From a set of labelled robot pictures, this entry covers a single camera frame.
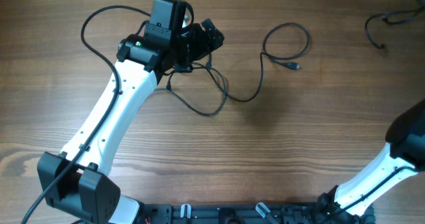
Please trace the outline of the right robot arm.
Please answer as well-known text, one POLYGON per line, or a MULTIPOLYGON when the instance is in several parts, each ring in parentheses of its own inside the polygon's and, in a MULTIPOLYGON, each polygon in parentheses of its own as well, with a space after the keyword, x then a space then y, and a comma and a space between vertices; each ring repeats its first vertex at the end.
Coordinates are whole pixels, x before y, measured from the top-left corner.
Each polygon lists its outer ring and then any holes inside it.
POLYGON ((313 210, 317 223, 358 222, 375 200, 401 181, 424 171, 424 101, 390 125, 384 148, 353 179, 322 194, 313 210))

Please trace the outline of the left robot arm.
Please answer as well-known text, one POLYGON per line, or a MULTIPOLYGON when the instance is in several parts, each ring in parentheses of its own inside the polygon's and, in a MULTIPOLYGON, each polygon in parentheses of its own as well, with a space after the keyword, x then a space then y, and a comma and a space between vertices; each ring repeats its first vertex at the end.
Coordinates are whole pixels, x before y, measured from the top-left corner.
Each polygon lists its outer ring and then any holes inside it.
POLYGON ((222 46, 210 19, 194 21, 184 0, 154 0, 139 29, 122 40, 112 76, 78 133, 58 154, 44 153, 39 201, 83 223, 150 223, 145 205, 122 195, 109 174, 132 120, 164 76, 191 72, 222 46))

